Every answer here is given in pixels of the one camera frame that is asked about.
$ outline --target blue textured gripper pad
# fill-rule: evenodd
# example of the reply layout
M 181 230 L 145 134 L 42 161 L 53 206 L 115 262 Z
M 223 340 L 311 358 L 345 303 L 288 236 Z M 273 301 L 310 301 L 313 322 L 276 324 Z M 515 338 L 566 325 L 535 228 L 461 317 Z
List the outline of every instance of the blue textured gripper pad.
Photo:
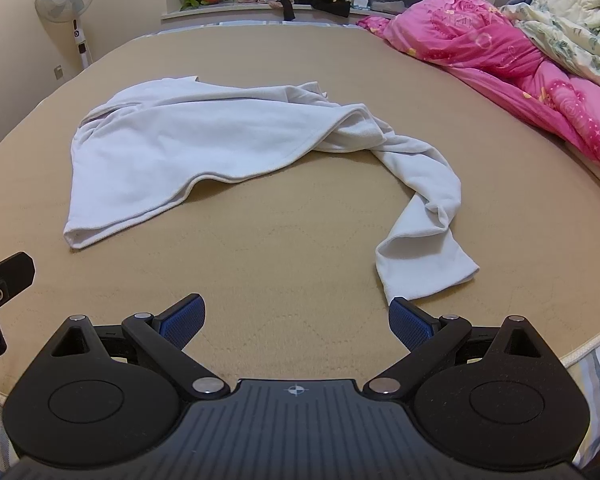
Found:
M 433 337 L 433 327 L 429 323 L 395 300 L 389 305 L 389 327 L 410 352 Z
M 205 323 L 205 302 L 202 296 L 189 301 L 160 323 L 160 335 L 182 350 Z

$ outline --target pink clothing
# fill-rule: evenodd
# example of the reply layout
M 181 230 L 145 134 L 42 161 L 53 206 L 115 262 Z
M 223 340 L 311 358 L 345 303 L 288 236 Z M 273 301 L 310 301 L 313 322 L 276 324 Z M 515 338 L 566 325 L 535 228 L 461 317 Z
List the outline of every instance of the pink clothing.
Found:
M 358 25 L 600 162 L 600 86 L 564 73 L 489 2 L 423 0 L 392 20 Z

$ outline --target bed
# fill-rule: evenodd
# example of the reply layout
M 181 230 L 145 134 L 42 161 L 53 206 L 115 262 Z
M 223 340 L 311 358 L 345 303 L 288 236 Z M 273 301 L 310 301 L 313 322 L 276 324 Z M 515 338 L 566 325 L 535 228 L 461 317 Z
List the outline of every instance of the bed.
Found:
M 69 249 L 62 228 L 79 121 L 123 88 L 186 75 L 244 87 L 317 80 L 330 100 L 363 102 L 396 132 L 437 147 L 462 181 L 454 236 L 481 270 L 416 304 L 487 326 L 527 316 L 589 401 L 592 422 L 575 461 L 592 458 L 600 448 L 596 177 L 448 73 L 337 25 L 205 26 L 133 40 L 65 83 L 0 143 L 0 260 L 26 251 L 36 263 L 33 286 L 0 310 L 9 346 L 0 404 L 69 315 L 115 324 L 190 292 L 205 298 L 207 314 L 186 352 L 231 384 L 363 384 L 403 357 L 374 248 L 412 192 L 369 152 L 312 152 L 242 184 L 206 181 L 173 210 Z M 13 460 L 0 424 L 0 469 Z

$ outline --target bedding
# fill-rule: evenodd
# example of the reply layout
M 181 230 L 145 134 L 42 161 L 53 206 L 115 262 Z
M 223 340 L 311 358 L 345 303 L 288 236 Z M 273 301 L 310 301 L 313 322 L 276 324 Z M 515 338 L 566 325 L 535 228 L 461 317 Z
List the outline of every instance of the bedding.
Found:
M 185 352 L 232 386 L 238 377 L 291 376 L 363 384 L 402 358 L 374 249 L 413 191 L 368 151 L 309 152 L 240 184 L 205 180 L 167 214 L 86 250 L 71 250 L 62 237 L 72 137 L 112 95 L 192 74 L 241 88 L 319 80 L 330 100 L 363 102 L 445 155 L 462 181 L 454 237 L 480 272 L 416 304 L 480 326 L 527 316 L 589 401 L 592 425 L 578 463 L 590 460 L 600 446 L 600 186 L 589 171 L 550 136 L 365 30 L 226 25 L 121 46 L 0 143 L 0 260 L 22 250 L 36 263 L 33 285 L 0 309 L 8 344 L 0 394 L 71 314 L 115 324 L 190 292 L 205 298 L 206 323 Z M 338 55 L 304 62 L 316 46 Z M 1 435 L 0 460 L 12 460 Z
M 568 75 L 485 0 L 424 0 L 359 25 L 600 162 L 600 86 Z
M 533 0 L 500 10 L 557 64 L 600 85 L 600 0 Z

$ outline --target white floral comforter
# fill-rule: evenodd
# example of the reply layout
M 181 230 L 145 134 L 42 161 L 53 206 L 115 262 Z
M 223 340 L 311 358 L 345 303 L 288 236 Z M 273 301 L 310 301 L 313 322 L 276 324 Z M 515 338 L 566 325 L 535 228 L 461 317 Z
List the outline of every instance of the white floral comforter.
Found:
M 600 0 L 533 0 L 500 10 L 547 56 L 600 85 Z

